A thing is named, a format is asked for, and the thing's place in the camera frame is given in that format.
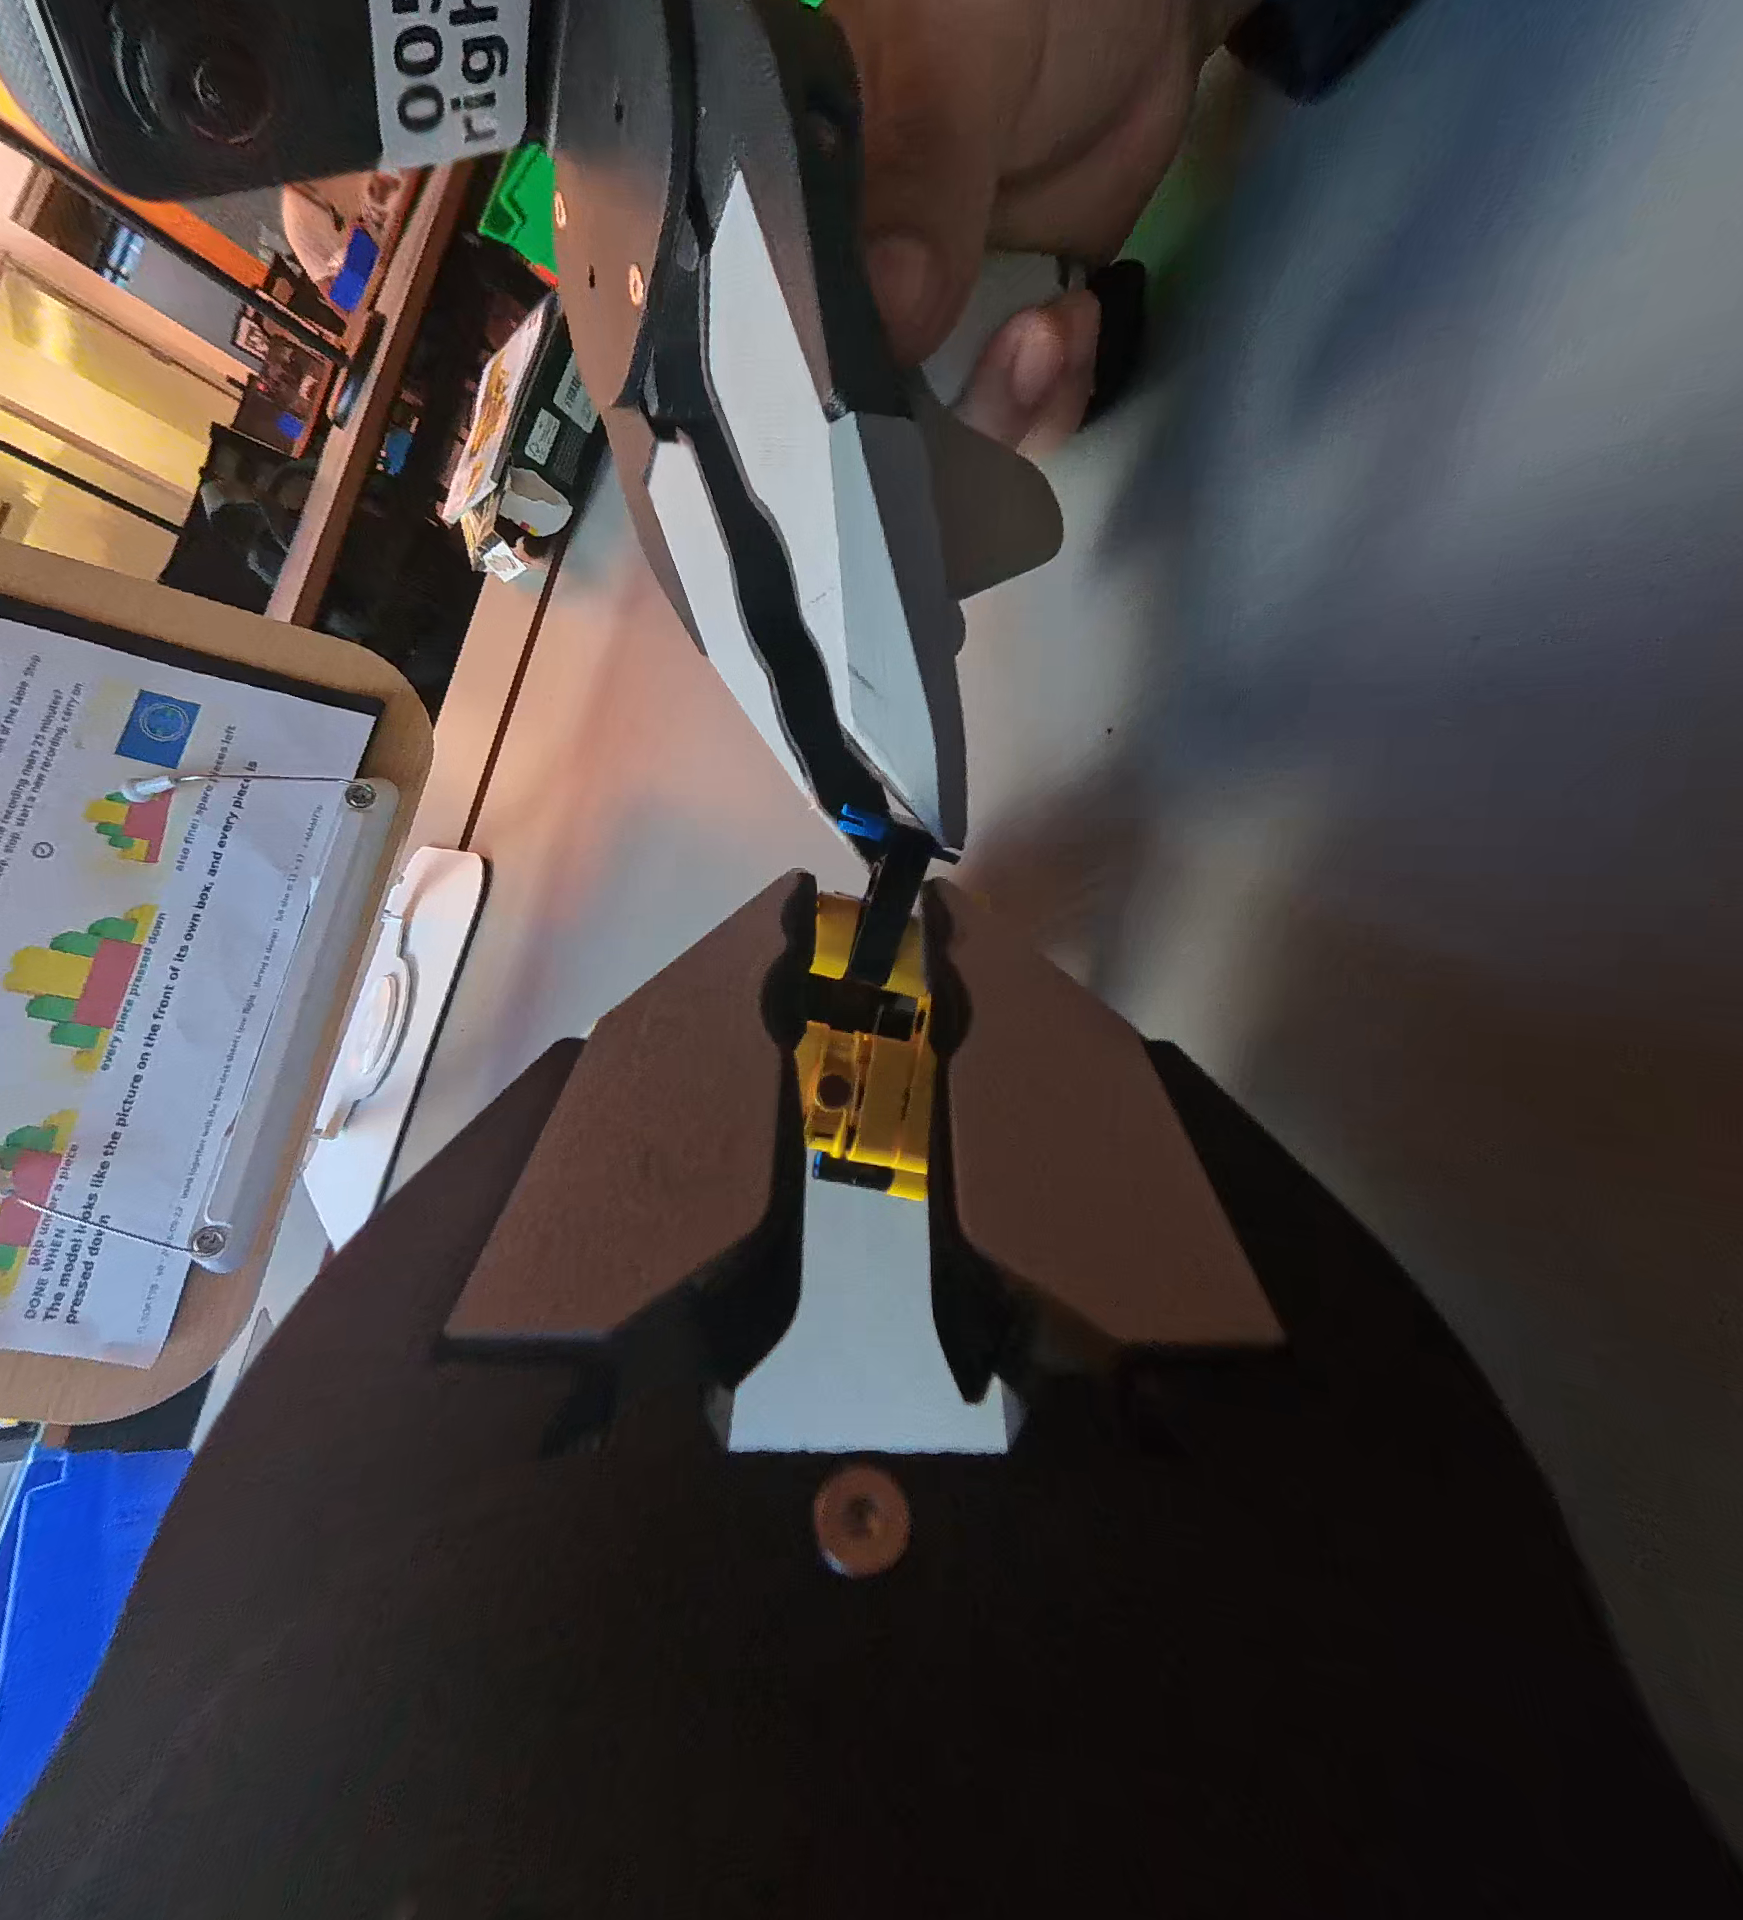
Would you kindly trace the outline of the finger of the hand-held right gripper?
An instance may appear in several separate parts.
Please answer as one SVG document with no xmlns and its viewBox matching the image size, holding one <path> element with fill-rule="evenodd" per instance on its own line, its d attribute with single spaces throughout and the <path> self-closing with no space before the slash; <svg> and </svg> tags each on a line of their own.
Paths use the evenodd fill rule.
<svg viewBox="0 0 1743 1920">
<path fill-rule="evenodd" d="M 706 383 L 741 493 L 788 590 L 772 666 L 786 746 L 824 814 L 878 812 L 939 857 L 968 833 L 956 658 L 963 604 L 1060 541 L 1024 456 L 958 418 L 932 370 L 902 370 L 847 227 L 819 246 L 798 186 L 734 173 L 704 260 Z"/>
<path fill-rule="evenodd" d="M 883 783 L 847 745 L 788 559 L 718 423 L 658 434 L 616 411 L 616 463 L 649 566 L 755 731 L 861 857 L 883 850 Z"/>
</svg>

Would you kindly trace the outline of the yellow black lego model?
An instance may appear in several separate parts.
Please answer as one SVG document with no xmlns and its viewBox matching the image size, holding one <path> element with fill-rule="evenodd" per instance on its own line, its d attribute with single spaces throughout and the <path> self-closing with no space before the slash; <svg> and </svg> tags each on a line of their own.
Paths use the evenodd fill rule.
<svg viewBox="0 0 1743 1920">
<path fill-rule="evenodd" d="M 864 859 L 861 897 L 814 904 L 803 1034 L 796 1045 L 814 1179 L 904 1201 L 928 1196 L 934 1047 L 921 828 L 866 807 L 836 826 Z"/>
</svg>

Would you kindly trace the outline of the person's right hand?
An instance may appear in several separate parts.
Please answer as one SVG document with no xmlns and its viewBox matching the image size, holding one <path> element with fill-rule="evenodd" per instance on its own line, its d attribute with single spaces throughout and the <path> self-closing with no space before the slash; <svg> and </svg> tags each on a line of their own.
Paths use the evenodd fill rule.
<svg viewBox="0 0 1743 1920">
<path fill-rule="evenodd" d="M 954 333 L 991 253 L 1112 258 L 1244 2 L 842 2 L 864 271 L 892 356 Z"/>
</svg>

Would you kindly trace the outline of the green plastic bin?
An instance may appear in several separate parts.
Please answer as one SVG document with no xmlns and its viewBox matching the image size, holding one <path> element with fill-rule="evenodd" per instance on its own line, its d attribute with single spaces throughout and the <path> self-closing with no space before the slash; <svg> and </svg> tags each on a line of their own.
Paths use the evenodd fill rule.
<svg viewBox="0 0 1743 1920">
<path fill-rule="evenodd" d="M 534 279 L 557 285 L 552 153 L 541 142 L 505 156 L 482 205 L 477 232 L 508 248 Z"/>
</svg>

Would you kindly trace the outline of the metal clip bar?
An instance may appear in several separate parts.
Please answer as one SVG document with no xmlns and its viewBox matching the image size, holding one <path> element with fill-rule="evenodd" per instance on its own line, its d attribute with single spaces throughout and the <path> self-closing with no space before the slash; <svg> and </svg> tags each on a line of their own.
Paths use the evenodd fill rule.
<svg viewBox="0 0 1743 1920">
<path fill-rule="evenodd" d="M 234 1274 L 267 1260 L 378 942 L 402 797 L 387 778 L 364 774 L 333 795 L 329 849 L 283 972 L 283 996 L 189 1236 L 189 1264 L 204 1272 Z"/>
</svg>

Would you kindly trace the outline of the printed instruction sheet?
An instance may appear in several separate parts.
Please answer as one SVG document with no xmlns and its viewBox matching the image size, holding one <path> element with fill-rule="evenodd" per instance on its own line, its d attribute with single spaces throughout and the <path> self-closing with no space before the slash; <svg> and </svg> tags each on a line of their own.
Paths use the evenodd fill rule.
<svg viewBox="0 0 1743 1920">
<path fill-rule="evenodd" d="M 147 1366 L 380 703 L 0 595 L 0 1352 Z"/>
</svg>

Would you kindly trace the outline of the blue plastic bin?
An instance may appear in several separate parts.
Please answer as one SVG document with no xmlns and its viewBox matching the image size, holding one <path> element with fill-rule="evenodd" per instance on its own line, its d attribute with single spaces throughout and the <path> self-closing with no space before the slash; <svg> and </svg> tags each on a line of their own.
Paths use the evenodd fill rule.
<svg viewBox="0 0 1743 1920">
<path fill-rule="evenodd" d="M 189 1451 L 36 1449 L 0 1524 L 0 1833 L 112 1640 Z"/>
</svg>

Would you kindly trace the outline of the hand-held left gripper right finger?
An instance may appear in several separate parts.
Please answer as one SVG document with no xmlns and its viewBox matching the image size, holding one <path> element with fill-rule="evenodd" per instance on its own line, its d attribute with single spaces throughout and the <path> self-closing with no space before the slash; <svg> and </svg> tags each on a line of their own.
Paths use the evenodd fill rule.
<svg viewBox="0 0 1743 1920">
<path fill-rule="evenodd" d="M 1288 1333 L 1144 1036 L 949 880 L 925 890 L 937 1343 L 968 1403 Z"/>
</svg>

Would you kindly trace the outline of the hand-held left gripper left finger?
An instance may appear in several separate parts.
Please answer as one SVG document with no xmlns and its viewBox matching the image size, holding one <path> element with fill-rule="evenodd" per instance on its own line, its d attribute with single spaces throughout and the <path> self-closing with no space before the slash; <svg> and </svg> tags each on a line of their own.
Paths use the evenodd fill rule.
<svg viewBox="0 0 1743 1920">
<path fill-rule="evenodd" d="M 796 1311 L 793 1028 L 817 883 L 788 870 L 579 1043 L 446 1345 L 548 1359 L 630 1394 L 732 1392 Z"/>
</svg>

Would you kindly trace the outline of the wooden instruction board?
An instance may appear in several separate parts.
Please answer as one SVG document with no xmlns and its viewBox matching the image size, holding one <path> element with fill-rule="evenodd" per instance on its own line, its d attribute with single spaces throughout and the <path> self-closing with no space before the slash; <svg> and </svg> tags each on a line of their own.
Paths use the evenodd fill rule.
<svg viewBox="0 0 1743 1920">
<path fill-rule="evenodd" d="M 286 680 L 336 705 L 364 703 L 373 732 L 356 776 L 383 776 L 401 791 L 389 868 L 395 877 L 432 760 L 432 727 L 418 694 L 387 660 L 314 630 L 1 540 L 0 606 L 17 606 L 36 627 L 69 621 L 114 632 L 116 647 L 126 651 L 178 649 L 206 660 L 218 680 Z M 189 1265 L 173 1326 L 147 1366 L 0 1352 L 0 1416 L 85 1425 L 163 1403 L 224 1357 L 257 1302 L 267 1260 L 234 1274 Z"/>
</svg>

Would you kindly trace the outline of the person's right forearm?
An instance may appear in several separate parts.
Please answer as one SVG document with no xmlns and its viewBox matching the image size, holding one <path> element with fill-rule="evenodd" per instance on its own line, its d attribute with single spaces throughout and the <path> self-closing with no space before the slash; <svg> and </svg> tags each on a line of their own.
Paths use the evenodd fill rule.
<svg viewBox="0 0 1743 1920">
<path fill-rule="evenodd" d="M 1416 10 L 1416 2 L 1253 2 L 1224 52 L 1295 104 L 1328 95 Z"/>
</svg>

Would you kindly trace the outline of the white stand base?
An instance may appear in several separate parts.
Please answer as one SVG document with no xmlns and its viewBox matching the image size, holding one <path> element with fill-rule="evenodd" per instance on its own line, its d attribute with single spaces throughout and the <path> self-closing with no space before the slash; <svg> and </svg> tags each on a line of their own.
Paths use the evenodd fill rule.
<svg viewBox="0 0 1743 1920">
<path fill-rule="evenodd" d="M 422 847 L 378 909 L 303 1163 L 307 1199 L 333 1250 L 389 1192 L 487 889 L 482 856 Z"/>
</svg>

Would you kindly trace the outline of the yellow black cardboard box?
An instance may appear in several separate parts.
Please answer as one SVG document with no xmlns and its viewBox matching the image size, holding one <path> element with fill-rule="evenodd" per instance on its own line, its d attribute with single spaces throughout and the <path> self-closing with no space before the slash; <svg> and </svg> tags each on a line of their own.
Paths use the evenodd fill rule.
<svg viewBox="0 0 1743 1920">
<path fill-rule="evenodd" d="M 574 361 L 573 333 L 557 293 L 540 300 L 482 370 L 441 517 L 468 529 L 494 517 L 512 465 L 543 470 L 573 496 L 586 496 L 602 451 L 602 423 Z"/>
</svg>

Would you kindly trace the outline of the torn white paper bag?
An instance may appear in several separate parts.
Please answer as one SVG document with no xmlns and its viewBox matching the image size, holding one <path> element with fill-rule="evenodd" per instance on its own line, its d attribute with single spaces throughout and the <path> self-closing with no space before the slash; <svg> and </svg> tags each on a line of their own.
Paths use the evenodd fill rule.
<svg viewBox="0 0 1743 1920">
<path fill-rule="evenodd" d="M 573 496 L 540 469 L 512 465 L 503 475 L 493 528 L 482 548 L 482 569 L 514 581 L 527 569 L 545 569 L 550 550 L 573 522 Z"/>
</svg>

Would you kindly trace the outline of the long wooden desk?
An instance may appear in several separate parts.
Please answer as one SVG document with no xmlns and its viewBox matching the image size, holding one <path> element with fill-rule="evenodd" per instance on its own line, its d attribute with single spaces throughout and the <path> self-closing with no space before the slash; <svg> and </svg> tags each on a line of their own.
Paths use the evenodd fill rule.
<svg viewBox="0 0 1743 1920">
<path fill-rule="evenodd" d="M 362 319 L 340 394 L 350 396 L 333 420 L 307 482 L 297 531 L 288 545 L 267 616 L 295 627 L 319 618 L 364 488 L 376 469 L 389 411 L 402 392 L 404 368 L 416 345 L 425 305 L 441 272 L 451 238 L 470 198 L 475 168 L 461 161 L 428 168 L 411 189 L 395 243 L 373 279 L 369 312 Z"/>
</svg>

